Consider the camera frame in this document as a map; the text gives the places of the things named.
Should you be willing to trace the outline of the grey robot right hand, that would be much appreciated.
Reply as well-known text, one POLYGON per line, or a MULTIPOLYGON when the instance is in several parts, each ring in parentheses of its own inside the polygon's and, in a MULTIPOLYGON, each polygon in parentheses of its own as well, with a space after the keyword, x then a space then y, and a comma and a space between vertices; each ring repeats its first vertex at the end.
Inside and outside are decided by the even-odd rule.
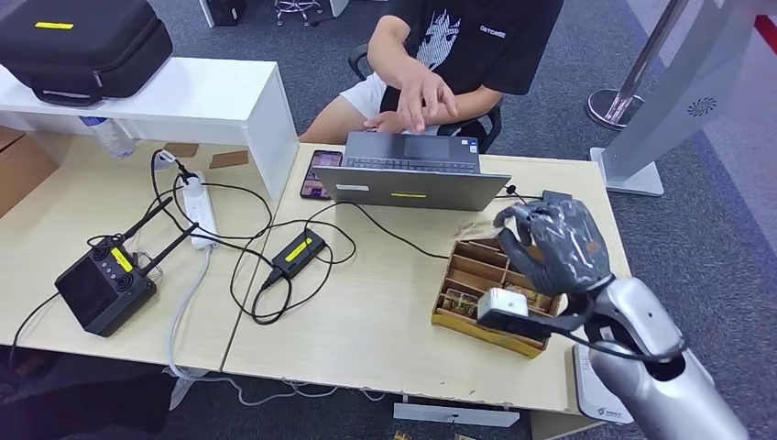
POLYGON ((579 200, 515 203, 493 226, 510 264, 537 292, 585 293, 614 278, 605 239, 579 200))

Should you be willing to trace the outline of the person's left hand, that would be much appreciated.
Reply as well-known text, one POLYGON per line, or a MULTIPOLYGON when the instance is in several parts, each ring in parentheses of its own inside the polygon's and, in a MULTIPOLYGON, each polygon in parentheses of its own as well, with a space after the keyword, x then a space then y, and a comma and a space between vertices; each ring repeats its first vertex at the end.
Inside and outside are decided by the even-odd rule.
POLYGON ((404 133, 411 129, 411 123, 398 112, 386 111, 369 118, 364 127, 375 132, 404 133))

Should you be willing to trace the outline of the person's right hand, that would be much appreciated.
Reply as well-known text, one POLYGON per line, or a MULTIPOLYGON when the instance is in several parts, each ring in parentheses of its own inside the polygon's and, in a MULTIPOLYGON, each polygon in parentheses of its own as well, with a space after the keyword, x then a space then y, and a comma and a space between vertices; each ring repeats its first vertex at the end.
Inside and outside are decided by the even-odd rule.
POLYGON ((416 63, 400 77, 397 111, 408 130, 421 133, 430 119, 457 116, 455 97, 436 73, 416 63))

